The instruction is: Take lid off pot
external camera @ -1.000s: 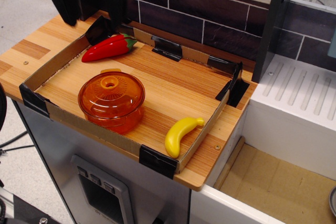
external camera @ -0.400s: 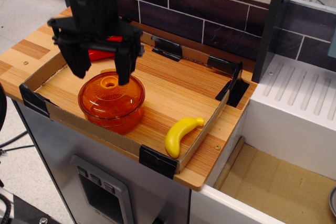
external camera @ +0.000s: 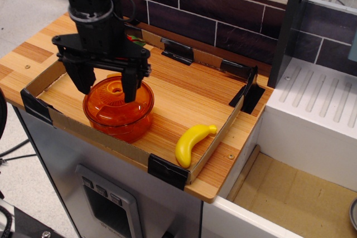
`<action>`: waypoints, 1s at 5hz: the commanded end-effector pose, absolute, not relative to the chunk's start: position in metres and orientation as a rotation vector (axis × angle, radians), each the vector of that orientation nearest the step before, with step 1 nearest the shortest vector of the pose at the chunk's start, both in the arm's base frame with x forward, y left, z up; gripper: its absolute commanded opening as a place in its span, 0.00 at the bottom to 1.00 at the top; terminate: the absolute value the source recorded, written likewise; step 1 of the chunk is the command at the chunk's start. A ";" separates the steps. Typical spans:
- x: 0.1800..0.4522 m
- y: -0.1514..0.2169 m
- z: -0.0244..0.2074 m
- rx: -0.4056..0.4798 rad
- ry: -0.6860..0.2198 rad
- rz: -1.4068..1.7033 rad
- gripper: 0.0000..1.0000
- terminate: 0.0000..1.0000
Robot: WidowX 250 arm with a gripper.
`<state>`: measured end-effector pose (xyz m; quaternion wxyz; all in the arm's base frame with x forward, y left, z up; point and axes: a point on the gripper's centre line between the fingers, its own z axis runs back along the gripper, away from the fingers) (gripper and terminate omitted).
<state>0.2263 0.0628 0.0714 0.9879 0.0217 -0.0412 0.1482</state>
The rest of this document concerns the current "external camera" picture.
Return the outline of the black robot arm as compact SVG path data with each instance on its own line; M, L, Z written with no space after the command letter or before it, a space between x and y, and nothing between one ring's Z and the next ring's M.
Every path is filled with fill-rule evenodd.
M120 0L69 0L68 13L77 33L55 36L52 43L77 89L89 93L95 68L117 71L122 74L124 101L135 101L151 72L150 52L128 39Z

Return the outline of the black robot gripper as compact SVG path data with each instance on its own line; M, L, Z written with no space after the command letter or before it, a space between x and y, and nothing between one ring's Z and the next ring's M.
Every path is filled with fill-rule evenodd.
M90 93L96 80L94 67L122 72L125 103L135 101L143 77L151 73L150 52L129 40L124 23L107 21L84 23L76 21L77 33L52 38L58 57L76 88Z

